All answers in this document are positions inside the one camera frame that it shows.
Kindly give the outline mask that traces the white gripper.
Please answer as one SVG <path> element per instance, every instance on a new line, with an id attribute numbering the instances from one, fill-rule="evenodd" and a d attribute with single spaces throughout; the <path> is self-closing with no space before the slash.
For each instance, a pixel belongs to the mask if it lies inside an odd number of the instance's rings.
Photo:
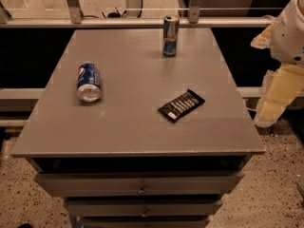
<path id="1" fill-rule="evenodd" d="M 270 127 L 304 90 L 304 0 L 291 0 L 250 46 L 270 48 L 274 59 L 288 63 L 276 71 L 268 70 L 263 78 L 254 123 Z"/>

